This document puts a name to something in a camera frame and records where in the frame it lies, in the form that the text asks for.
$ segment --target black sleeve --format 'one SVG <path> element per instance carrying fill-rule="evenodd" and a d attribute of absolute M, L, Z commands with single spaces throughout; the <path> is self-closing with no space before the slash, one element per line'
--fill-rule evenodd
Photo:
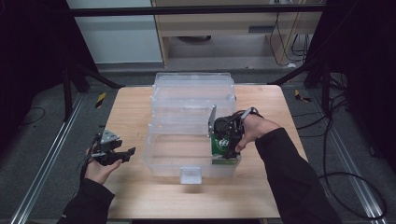
<path fill-rule="evenodd" d="M 84 179 L 78 194 L 64 209 L 58 224 L 106 224 L 108 208 L 114 196 L 104 186 Z"/>
<path fill-rule="evenodd" d="M 276 206 L 285 224 L 341 223 L 312 167 L 283 128 L 256 140 Z"/>

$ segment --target human hand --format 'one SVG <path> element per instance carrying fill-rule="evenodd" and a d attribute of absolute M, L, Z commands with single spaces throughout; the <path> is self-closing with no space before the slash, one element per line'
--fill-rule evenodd
<path fill-rule="evenodd" d="M 110 174 L 120 167 L 122 160 L 119 159 L 111 165 L 103 166 L 98 161 L 91 159 L 88 163 L 87 170 L 85 172 L 85 178 L 95 181 L 98 184 L 105 184 Z"/>
<path fill-rule="evenodd" d="M 236 145 L 236 152 L 242 151 L 249 142 L 254 142 L 257 138 L 261 138 L 263 135 L 280 128 L 273 121 L 252 114 L 247 115 L 243 122 L 245 133 L 241 141 Z"/>

